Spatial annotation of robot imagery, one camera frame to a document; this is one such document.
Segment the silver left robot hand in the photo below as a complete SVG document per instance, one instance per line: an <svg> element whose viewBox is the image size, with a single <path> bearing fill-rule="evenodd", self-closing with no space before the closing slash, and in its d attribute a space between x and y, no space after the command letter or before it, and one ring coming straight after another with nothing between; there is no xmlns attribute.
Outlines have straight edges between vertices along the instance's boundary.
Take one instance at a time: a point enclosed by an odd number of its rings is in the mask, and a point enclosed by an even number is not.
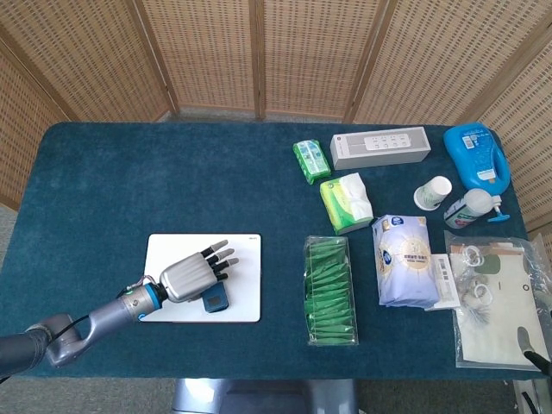
<svg viewBox="0 0 552 414"><path fill-rule="evenodd" d="M160 274L159 285L166 298L173 303L195 300L215 284L228 278L228 270L239 262L233 248L226 248L228 240L179 260Z"/></svg>

